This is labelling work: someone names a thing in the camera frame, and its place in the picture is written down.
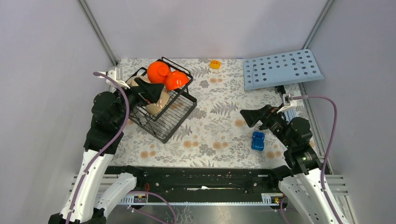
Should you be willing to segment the plain beige bowl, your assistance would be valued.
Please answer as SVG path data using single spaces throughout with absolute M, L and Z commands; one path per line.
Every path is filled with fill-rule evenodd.
M 169 98 L 169 93 L 165 90 L 162 90 L 160 99 L 156 103 L 151 103 L 147 105 L 146 110 L 152 115 L 158 114 L 166 106 Z

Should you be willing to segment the black wire dish rack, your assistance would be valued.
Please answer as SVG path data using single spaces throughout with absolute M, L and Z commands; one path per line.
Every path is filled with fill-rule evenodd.
M 132 110 L 129 118 L 162 143 L 167 143 L 195 109 L 197 100 L 189 93 L 188 87 L 193 81 L 193 76 L 187 68 L 165 57 L 157 59 L 157 62 L 164 63 L 172 73 L 177 71 L 184 74 L 188 81 L 173 90 L 164 87 L 163 90 L 169 95 L 169 99 L 156 114 L 150 113 L 146 106 L 139 106 Z

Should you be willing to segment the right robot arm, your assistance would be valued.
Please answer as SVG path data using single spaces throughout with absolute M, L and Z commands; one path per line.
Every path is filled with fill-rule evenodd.
M 287 148 L 283 153 L 287 164 L 272 169 L 269 189 L 284 193 L 306 223 L 347 224 L 323 176 L 325 165 L 310 145 L 309 121 L 301 117 L 287 121 L 282 109 L 270 105 L 240 113 L 249 127 L 261 122 L 259 128 L 269 130 Z

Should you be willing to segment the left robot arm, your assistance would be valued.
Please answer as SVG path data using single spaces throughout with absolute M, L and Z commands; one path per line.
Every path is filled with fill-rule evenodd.
M 157 102 L 164 85 L 138 80 L 136 86 L 116 87 L 115 92 L 99 93 L 93 100 L 91 127 L 86 135 L 76 183 L 62 210 L 50 216 L 50 224 L 105 224 L 111 211 L 129 191 L 138 192 L 144 188 L 142 171 L 128 166 L 102 198 L 97 197 L 131 111 Z

